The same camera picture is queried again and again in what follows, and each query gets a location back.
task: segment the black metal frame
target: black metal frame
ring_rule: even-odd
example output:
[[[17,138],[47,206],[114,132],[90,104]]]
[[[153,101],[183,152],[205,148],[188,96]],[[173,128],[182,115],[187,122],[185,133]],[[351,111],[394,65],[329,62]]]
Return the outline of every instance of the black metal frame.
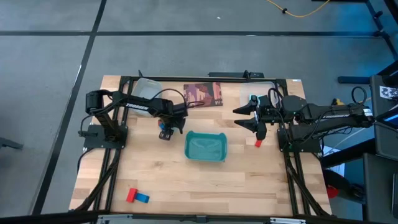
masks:
[[[385,69],[381,70],[376,75],[383,78],[383,82],[388,86],[396,86],[398,77],[398,60],[392,62]],[[354,84],[370,84],[370,77],[338,77],[339,83],[354,83]]]
[[[58,127],[56,137],[52,144],[50,150],[50,157],[47,160],[45,165],[45,172],[40,180],[40,185],[38,191],[34,197],[34,206],[32,207],[32,214],[38,215],[41,213],[42,208],[44,206],[45,198],[47,196],[47,192],[50,187],[50,183],[52,180],[53,173],[55,171],[55,167],[57,165],[57,161],[60,155],[60,151],[62,148],[63,141],[65,139],[66,131],[68,128],[68,124],[70,122],[72,111],[74,109],[74,105],[78,96],[78,92],[80,90],[80,86],[83,80],[83,76],[85,74],[85,70],[88,64],[88,59],[91,54],[91,50],[93,48],[93,44],[95,41],[95,37],[97,36],[143,36],[143,35],[174,35],[174,36],[214,36],[214,35],[237,35],[237,36],[317,36],[317,37],[324,37],[324,36],[337,36],[337,37],[382,37],[386,44],[389,46],[394,58],[398,58],[397,52],[392,46],[391,41],[389,40],[389,35],[383,30],[381,23],[376,17],[376,13],[370,2],[368,0],[354,0],[355,2],[365,2],[369,8],[369,11],[374,18],[374,21],[378,27],[378,30],[375,32],[296,32],[296,31],[126,31],[126,32],[106,32],[106,31],[98,31],[98,27],[100,25],[102,15],[104,13],[105,5],[107,0],[101,0],[99,5],[98,13],[96,15],[95,22],[93,24],[93,28],[90,31],[81,31],[81,30],[69,30],[69,31],[49,31],[49,30],[38,30],[38,31],[25,31],[25,30],[10,30],[10,31],[0,31],[0,36],[88,36],[88,43],[83,54],[83,58],[81,60],[80,69],[77,73],[75,83],[70,93],[70,97],[67,102],[67,107],[63,113],[62,121],[60,126]],[[165,77],[153,77],[152,79],[157,81],[167,81]],[[176,78],[175,81],[180,82],[194,82],[192,78]],[[200,82],[217,82],[217,78],[203,78],[200,79]],[[247,78],[230,78],[227,80],[223,80],[222,82],[263,82],[265,79],[256,80],[255,78],[250,79]],[[284,80],[276,80],[277,83],[283,85]],[[102,172],[106,170],[106,166],[109,162],[109,155],[110,149],[106,149],[103,167],[101,169]],[[296,164],[300,164],[300,159],[297,157]],[[99,206],[99,199],[95,202],[95,206]]]
[[[370,153],[373,155],[376,154],[376,143],[374,138],[348,147],[344,150],[335,152],[333,154],[324,156],[321,161],[322,168],[326,169],[362,158],[364,153]]]
[[[131,94],[132,86],[134,81],[137,81],[140,77],[121,77],[119,83],[119,90],[122,91],[124,86],[128,84],[127,93]],[[245,76],[245,78],[219,78],[219,77],[151,77],[152,80],[159,82],[227,82],[227,83],[247,83],[247,82],[272,82],[275,86],[282,88],[284,95],[288,95],[286,80],[281,79],[268,79],[268,78],[251,78],[250,76]],[[113,119],[117,119],[119,113],[119,108],[116,108],[113,114]],[[122,125],[126,125],[127,122],[127,113],[128,108],[124,108]],[[103,157],[103,166],[101,168],[100,177],[104,176],[104,173],[107,169],[109,162],[109,155],[111,149],[105,149],[106,152]],[[270,221],[275,220],[276,218],[290,218],[290,219],[302,219],[308,220],[308,222],[314,223],[354,223],[353,220],[345,220],[336,218],[333,216],[321,217],[321,216],[313,216],[310,214],[310,207],[308,204],[308,200],[304,195],[311,196],[310,192],[304,188],[301,189],[302,193],[302,201],[304,207],[304,215],[299,214],[297,199],[295,194],[294,182],[293,179],[297,182],[298,180],[304,182],[303,171],[301,166],[300,154],[298,152],[294,153],[297,174],[293,174],[292,170],[289,167],[292,167],[292,163],[290,161],[290,154],[287,151],[281,152],[284,154],[284,161],[286,165],[286,174],[289,186],[290,193],[290,202],[292,206],[292,217],[251,217],[251,216],[219,216],[219,215],[158,215],[158,214],[141,214],[141,213],[120,213],[126,214],[126,218],[131,219],[150,219],[150,220],[179,220],[179,221],[193,221],[199,223],[205,223],[210,221],[224,221],[224,222],[264,222],[269,223]],[[116,161],[119,161],[120,154],[116,158]],[[58,214],[49,214],[49,215],[32,215],[27,217],[12,217],[5,218],[3,220],[0,219],[2,223],[83,223],[83,222],[91,222],[95,223],[97,219],[101,218],[101,214],[108,215],[110,214],[110,208],[113,198],[114,186],[116,184],[116,170],[111,174],[109,181],[108,193],[106,196],[105,202],[105,210],[98,210],[99,201],[101,200],[101,193],[99,193],[95,200],[95,205],[93,207],[93,211],[71,211],[68,213],[58,213]],[[317,206],[317,203],[313,200],[312,206]]]
[[[388,8],[391,11],[391,14],[394,16],[394,19],[397,21],[398,20],[398,8],[397,4],[394,3],[394,0],[385,0],[384,1]],[[384,30],[383,25],[381,24],[381,21],[379,20],[379,17],[382,15],[380,12],[376,12],[370,3],[370,1],[366,1],[366,6],[369,9],[369,12],[371,13],[373,17],[373,21],[376,24],[377,28],[379,31],[377,32],[378,35],[380,35],[385,41],[388,46],[388,48],[391,51],[391,54],[394,58],[395,61],[398,60],[398,53],[395,50],[391,40],[390,40],[390,35]],[[344,84],[370,84],[370,77],[348,77],[348,76],[340,76],[337,78],[339,83],[344,83]]]

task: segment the wire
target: wire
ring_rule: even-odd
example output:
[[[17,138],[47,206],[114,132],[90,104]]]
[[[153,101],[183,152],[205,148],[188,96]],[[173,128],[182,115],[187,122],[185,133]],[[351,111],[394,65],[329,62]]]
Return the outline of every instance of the wire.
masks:
[[[323,137],[321,138],[321,150],[323,151],[323,148],[325,148],[325,140],[323,139]]]
[[[284,96],[280,93],[280,91],[279,91],[278,89],[276,89],[276,88],[269,88],[269,90],[268,90],[268,101],[269,101],[269,104],[270,104],[273,108],[275,108],[275,106],[272,104],[272,101],[271,101],[271,91],[276,92],[277,95],[278,95],[278,97],[280,97],[280,99],[278,100],[279,102],[280,102],[280,100],[283,99]]]
[[[81,159],[85,156],[85,154],[89,153],[91,150],[93,150],[93,148],[88,148],[88,149],[79,157],[79,160],[77,161],[77,173],[79,173]]]
[[[327,131],[325,134],[322,134],[319,139],[323,139],[325,136],[329,136],[332,134],[350,134],[352,132],[353,128],[352,127],[348,127],[348,128],[341,128],[338,129],[336,131],[331,131],[331,133],[329,133],[330,131]]]
[[[90,115],[88,115],[88,116],[86,116],[86,117],[84,117],[84,118],[82,119],[82,121],[81,121],[81,123],[80,123],[80,132],[79,132],[79,136],[80,136],[80,137],[83,136],[83,123],[85,122],[85,120],[86,120],[87,118],[92,117],[92,116],[94,116],[94,115],[93,115],[93,114],[90,114]]]
[[[321,158],[319,158],[319,156],[317,156],[317,155],[315,154],[315,152],[311,152],[311,154],[313,154],[313,156],[315,156],[315,158],[317,158],[319,161],[321,161]]]
[[[194,104],[194,103],[199,103],[199,104],[198,105],[189,106],[190,104]],[[187,108],[194,108],[196,106],[203,106],[204,104],[205,104],[205,102],[203,102],[203,101],[192,101],[192,102],[188,103]]]
[[[363,92],[363,100],[360,101],[360,102],[357,102],[357,101],[355,100],[355,96],[354,96],[355,90],[356,90],[357,88],[361,89],[362,92]],[[360,87],[360,86],[356,86],[356,87],[353,88],[353,90],[351,90],[351,97],[352,97],[354,103],[359,103],[360,105],[363,105],[363,104],[365,103],[366,98],[368,97],[368,95],[366,94],[366,90],[365,90],[364,88],[362,88],[362,87]]]
[[[369,101],[369,100],[371,100],[371,99],[372,99],[372,98],[369,97],[368,99],[365,100],[365,102],[366,102],[366,101]],[[358,103],[362,103],[362,102],[363,102],[363,101],[359,101]]]
[[[301,142],[300,144],[304,144],[304,143],[306,143],[310,138],[312,138],[313,134],[314,134],[315,131],[318,129],[318,126],[319,126],[320,121],[321,121],[321,119],[323,118],[323,116],[324,116],[327,112],[331,112],[331,111],[332,111],[332,110],[327,110],[327,111],[323,112],[323,113],[321,114],[321,116],[319,116],[318,122],[317,122],[317,124],[315,125],[314,129],[312,130],[311,134],[308,136],[308,138],[306,138],[306,139],[303,138],[303,139],[302,139],[303,142]]]
[[[389,129],[389,130],[391,130],[391,131],[394,131],[395,133],[398,133],[398,131],[397,131],[396,129],[394,129],[394,128],[392,128],[392,127],[389,127],[389,126],[387,126],[387,125],[385,125],[385,124],[379,123],[379,122],[377,122],[377,121],[376,121],[373,125],[378,125],[378,126],[380,126],[380,127],[387,128],[387,129]]]
[[[184,100],[185,105],[187,105],[187,102],[185,101],[185,97],[182,95],[182,93],[179,92],[178,90],[173,89],[173,88],[167,88],[167,89],[164,89],[164,90],[160,90],[160,91],[159,91],[158,93],[156,93],[149,101],[152,101],[157,95],[163,93],[164,91],[174,91],[174,92],[177,92],[177,93],[182,97],[182,99]]]
[[[325,6],[326,4],[328,4],[328,3],[330,2],[330,0],[325,1],[325,3],[323,3],[321,6],[319,6],[316,10],[314,10],[314,11],[312,11],[312,12],[306,14],[306,15],[302,15],[302,16],[297,16],[297,15],[295,15],[295,14],[290,13],[287,9],[284,9],[284,8],[280,7],[278,4],[274,3],[274,2],[271,1],[271,0],[267,0],[267,2],[269,2],[269,3],[273,4],[274,6],[276,6],[276,7],[277,7],[278,9],[280,9],[283,13],[286,13],[286,14],[288,14],[288,15],[290,15],[290,16],[293,16],[293,17],[296,17],[296,18],[304,18],[304,17],[307,17],[307,16],[312,15],[312,14],[316,13],[317,11],[319,11],[323,6]]]
[[[112,163],[109,165],[108,169],[104,173],[104,176],[98,180],[97,185],[94,187],[94,189],[91,191],[89,196],[83,201],[83,203],[77,207],[75,210],[88,210],[90,205],[93,203],[95,197],[101,192],[101,189],[104,187],[105,183],[113,174],[119,164],[119,158],[120,158],[120,152],[121,149],[116,149],[115,155],[113,157]]]
[[[363,130],[365,130],[365,128],[361,128],[361,129],[359,129],[358,131],[354,132],[353,134],[347,136],[346,138],[344,138],[343,140],[341,140],[339,143],[337,143],[335,146],[333,146],[333,148],[330,149],[329,151],[327,151],[325,154],[328,154],[330,151],[336,149],[336,147],[339,146],[341,143],[343,143],[343,142],[346,141],[347,139],[353,137],[354,135],[360,133],[360,132],[363,131]]]
[[[276,113],[278,113],[278,115],[280,116],[280,120],[282,121],[282,125],[283,125],[283,130],[284,130],[285,135],[286,135],[286,140],[287,140],[287,142],[288,142],[289,144],[292,144],[292,141],[290,140],[289,135],[287,134],[287,131],[286,131],[286,126],[285,126],[284,117],[281,115],[281,113],[278,111],[278,109],[275,109],[275,108],[274,108],[274,109],[272,109],[272,110],[276,111]]]

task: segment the wooden table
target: wooden table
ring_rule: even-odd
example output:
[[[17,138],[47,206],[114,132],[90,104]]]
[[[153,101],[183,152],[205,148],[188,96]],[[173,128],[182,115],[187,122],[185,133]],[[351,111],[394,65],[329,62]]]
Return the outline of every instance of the wooden table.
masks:
[[[104,76],[101,89],[116,91],[119,76]],[[182,82],[162,82],[163,88],[183,92]],[[290,95],[304,97],[300,80],[287,80]],[[235,119],[250,116],[234,114],[240,107],[241,83],[222,83],[223,106],[193,108],[183,129],[170,141],[158,138],[157,118],[144,118],[129,111],[129,137],[122,150],[112,212],[151,214],[206,214],[290,216],[292,209],[284,158],[279,151],[278,125],[267,124],[266,140],[254,147],[255,135],[234,124]],[[163,92],[163,98],[182,102],[178,93]],[[228,155],[225,162],[188,160],[184,155],[185,135],[225,133]],[[81,162],[70,208],[76,208],[96,185],[103,161],[104,149],[95,149]],[[301,153],[305,182],[324,210],[331,213],[329,199],[319,161],[309,153]],[[129,189],[137,188],[149,195],[149,203],[126,202]],[[104,208],[108,186],[103,191],[100,208]],[[303,213],[300,191],[296,186],[298,208]]]

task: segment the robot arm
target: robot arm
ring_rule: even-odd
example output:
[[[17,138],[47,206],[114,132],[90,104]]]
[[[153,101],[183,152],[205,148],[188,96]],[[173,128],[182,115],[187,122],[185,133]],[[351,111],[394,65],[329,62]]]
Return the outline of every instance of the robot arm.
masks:
[[[112,103],[104,106],[103,97],[108,96],[112,99]],[[118,122],[112,120],[108,112],[116,107],[127,107],[135,110],[147,111],[153,117],[160,118],[164,124],[163,130],[159,134],[159,138],[170,140],[173,135],[172,128],[178,128],[182,133],[185,124],[185,117],[188,116],[187,106],[185,103],[174,105],[172,101],[153,98],[151,100],[131,96],[120,91],[96,90],[86,94],[86,113],[97,118],[104,128],[105,141],[118,141],[121,132],[118,128]]]
[[[274,108],[267,95],[257,99],[252,96],[250,102],[233,110],[234,113],[249,115],[254,118],[236,120],[235,123],[256,133],[257,140],[266,136],[265,123],[288,123],[291,142],[300,142],[313,135],[343,127],[368,128],[374,122],[369,107],[360,103],[337,106],[317,106],[307,103],[298,96],[285,96],[281,99],[280,109]]]

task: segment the black cable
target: black cable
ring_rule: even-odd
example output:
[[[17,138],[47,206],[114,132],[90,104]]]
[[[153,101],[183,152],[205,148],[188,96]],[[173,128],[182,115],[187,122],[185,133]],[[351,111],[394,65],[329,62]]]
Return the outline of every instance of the black cable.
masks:
[[[315,156],[315,158],[317,158],[319,161],[321,161],[321,158],[319,158],[319,156],[317,156],[317,155],[315,154],[315,152],[311,152],[311,154],[313,154],[313,156]]]
[[[79,157],[79,160],[77,161],[77,173],[79,173],[81,159],[85,156],[85,154],[89,153],[91,150],[93,150],[93,148],[88,148],[88,149]]]
[[[321,138],[321,150],[323,151],[323,149],[325,148],[325,140],[323,139],[323,137]]]
[[[393,131],[395,133],[398,133],[398,130],[396,130],[396,129],[390,127],[390,126],[387,126],[385,124],[382,124],[382,123],[375,122],[375,123],[373,123],[373,125],[378,125],[380,127],[387,128],[388,130],[391,130],[391,131]]]
[[[276,113],[278,113],[278,115],[280,116],[280,120],[282,121],[282,125],[283,125],[283,130],[284,130],[285,135],[286,135],[286,140],[287,140],[287,142],[288,142],[289,144],[292,144],[292,141],[290,140],[289,135],[287,134],[287,131],[286,131],[286,126],[285,126],[284,117],[281,115],[281,113],[278,111],[278,109],[273,108],[272,110],[274,110],[274,111],[275,111]]]
[[[331,111],[332,111],[332,110],[327,110],[327,111],[323,112],[323,113],[321,114],[321,116],[319,116],[318,122],[317,122],[317,124],[315,125],[314,129],[312,130],[311,134],[308,136],[308,138],[306,138],[306,139],[303,138],[303,139],[302,139],[303,142],[301,142],[300,144],[304,144],[304,143],[306,143],[310,138],[312,138],[312,136],[313,136],[313,134],[315,133],[315,131],[317,131],[318,126],[319,126],[320,121],[321,121],[321,119],[323,118],[323,116],[324,116],[327,112],[331,112]]]
[[[90,205],[93,203],[95,197],[101,192],[101,189],[104,187],[105,183],[108,181],[109,177],[113,172],[115,172],[117,164],[119,163],[119,154],[120,154],[121,149],[116,149],[115,155],[113,157],[113,161],[111,165],[109,165],[108,169],[104,173],[104,176],[98,180],[97,185],[94,187],[94,189],[91,191],[89,196],[84,200],[84,202],[77,207],[75,210],[88,210]]]
[[[198,105],[193,105],[193,106],[189,106],[190,104],[194,104],[194,103],[199,103]],[[205,102],[203,101],[193,101],[193,102],[189,102],[187,105],[187,108],[194,108],[196,106],[203,106],[205,104]]]
[[[280,93],[280,91],[279,91],[278,89],[276,89],[276,88],[269,88],[269,90],[268,90],[268,101],[269,101],[269,104],[270,104],[273,108],[275,108],[275,106],[272,104],[272,101],[271,101],[271,91],[276,92],[277,95],[278,95],[278,97],[280,97],[280,100],[283,99],[284,96]]]
[[[86,116],[86,117],[84,117],[84,118],[82,119],[82,121],[81,121],[81,123],[80,123],[80,132],[79,132],[79,136],[80,136],[80,137],[83,136],[83,123],[85,122],[85,120],[86,120],[87,118],[92,117],[92,116],[94,116],[94,115],[93,115],[93,114],[90,114],[90,115],[88,115],[88,116]]]
[[[358,103],[358,102],[355,100],[355,96],[354,96],[354,92],[355,92],[355,90],[356,90],[357,88],[361,89],[362,92],[363,92],[363,101],[359,103],[360,105],[363,105],[363,104],[365,103],[365,101],[366,101],[366,98],[368,97],[368,95],[366,94],[366,90],[365,90],[364,88],[362,88],[362,87],[360,87],[360,86],[354,87],[353,90],[351,90],[351,97],[352,97],[354,103]]]
[[[347,127],[347,128],[338,129],[336,131],[331,131],[331,133],[330,133],[330,131],[327,131],[325,134],[322,134],[318,139],[323,139],[325,136],[329,136],[332,134],[350,134],[352,132],[352,130],[353,130],[353,127]]]
[[[175,89],[173,89],[173,88],[167,88],[167,89],[164,89],[164,90],[160,90],[160,91],[159,91],[158,93],[156,93],[149,101],[152,101],[157,95],[159,95],[159,94],[161,94],[161,93],[163,93],[164,91],[167,91],[167,90],[177,92],[177,93],[182,97],[182,99],[184,100],[185,106],[187,105],[187,102],[185,101],[184,95],[182,95],[181,92],[179,92],[178,90],[175,90]]]

